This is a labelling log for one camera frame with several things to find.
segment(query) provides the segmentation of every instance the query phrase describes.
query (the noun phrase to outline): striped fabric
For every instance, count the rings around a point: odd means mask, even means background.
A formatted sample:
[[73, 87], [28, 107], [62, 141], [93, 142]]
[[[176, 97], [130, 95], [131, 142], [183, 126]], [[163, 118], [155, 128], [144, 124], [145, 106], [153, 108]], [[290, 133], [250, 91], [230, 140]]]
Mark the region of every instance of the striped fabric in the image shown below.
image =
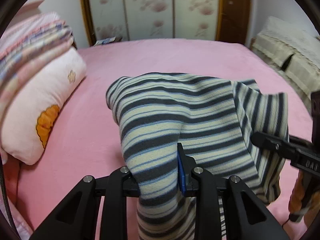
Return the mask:
[[250, 135], [263, 131], [288, 139], [286, 94], [262, 95], [254, 80], [147, 73], [119, 78], [106, 99], [140, 187], [140, 239], [194, 237], [196, 200], [177, 187], [178, 142], [211, 173], [241, 177], [266, 204], [279, 196], [284, 159], [259, 150]]

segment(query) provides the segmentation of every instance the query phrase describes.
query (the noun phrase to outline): silver bolt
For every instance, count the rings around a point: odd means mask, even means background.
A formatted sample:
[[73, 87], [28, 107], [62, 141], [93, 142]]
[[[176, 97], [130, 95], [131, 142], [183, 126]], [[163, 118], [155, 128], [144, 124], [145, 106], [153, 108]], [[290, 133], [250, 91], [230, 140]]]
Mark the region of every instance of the silver bolt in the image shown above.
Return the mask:
[[128, 172], [129, 172], [129, 169], [128, 169], [127, 166], [123, 166], [123, 167], [120, 168], [120, 171], [121, 171], [122, 173], [128, 173]]
[[195, 173], [201, 174], [201, 173], [203, 172], [203, 169], [202, 169], [201, 167], [195, 167], [195, 168], [193, 169], [193, 171], [194, 171]]
[[238, 183], [240, 180], [241, 179], [236, 175], [232, 175], [231, 176], [231, 181], [234, 182], [234, 183]]
[[93, 180], [93, 177], [91, 175], [87, 175], [83, 178], [83, 181], [88, 183], [91, 182]]

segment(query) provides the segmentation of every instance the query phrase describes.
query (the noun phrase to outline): mattress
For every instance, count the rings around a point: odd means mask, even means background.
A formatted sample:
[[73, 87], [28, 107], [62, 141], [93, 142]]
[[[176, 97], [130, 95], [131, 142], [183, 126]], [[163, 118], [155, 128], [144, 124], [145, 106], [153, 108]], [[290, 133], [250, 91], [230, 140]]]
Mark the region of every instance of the mattress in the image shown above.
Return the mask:
[[[254, 78], [262, 93], [288, 93], [289, 132], [311, 139], [312, 120], [299, 96], [242, 45], [160, 39], [119, 42], [79, 53], [87, 63], [87, 77], [63, 107], [40, 161], [33, 166], [22, 165], [20, 170], [17, 208], [33, 228], [82, 177], [107, 176], [124, 165], [118, 126], [105, 99], [109, 85], [121, 76], [183, 72], [231, 80]], [[297, 174], [287, 162], [280, 178], [281, 195], [269, 206], [280, 223], [288, 218], [288, 201]], [[128, 198], [127, 202], [128, 238], [138, 239], [136, 199]], [[303, 222], [289, 222], [285, 229], [291, 239], [299, 239], [306, 230]]]

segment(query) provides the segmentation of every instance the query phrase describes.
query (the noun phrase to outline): pink quilt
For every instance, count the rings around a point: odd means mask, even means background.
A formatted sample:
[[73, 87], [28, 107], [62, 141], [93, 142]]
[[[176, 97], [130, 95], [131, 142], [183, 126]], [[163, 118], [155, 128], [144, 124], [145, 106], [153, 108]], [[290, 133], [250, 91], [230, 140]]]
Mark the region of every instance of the pink quilt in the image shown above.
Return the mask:
[[[23, 165], [17, 208], [37, 228], [50, 211], [85, 175], [109, 175], [124, 165], [118, 126], [106, 105], [109, 85], [121, 76], [147, 72], [184, 72], [231, 80], [254, 78], [262, 93], [289, 95], [289, 132], [311, 139], [312, 120], [294, 90], [262, 60], [239, 44], [184, 39], [143, 40], [79, 50], [87, 77], [58, 117], [41, 160]], [[289, 163], [281, 173], [280, 197], [269, 206], [280, 223], [289, 215], [288, 202], [297, 178]], [[138, 239], [136, 199], [128, 199], [128, 238]], [[304, 223], [288, 223], [291, 239], [299, 239]]]

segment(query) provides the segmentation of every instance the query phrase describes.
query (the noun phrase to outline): brown wooden door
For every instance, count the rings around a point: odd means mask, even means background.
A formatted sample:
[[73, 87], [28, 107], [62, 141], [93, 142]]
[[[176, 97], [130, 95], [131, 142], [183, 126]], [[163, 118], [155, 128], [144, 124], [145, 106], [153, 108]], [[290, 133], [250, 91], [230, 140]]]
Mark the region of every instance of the brown wooden door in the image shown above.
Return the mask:
[[251, 0], [223, 0], [219, 41], [245, 43], [250, 5]]

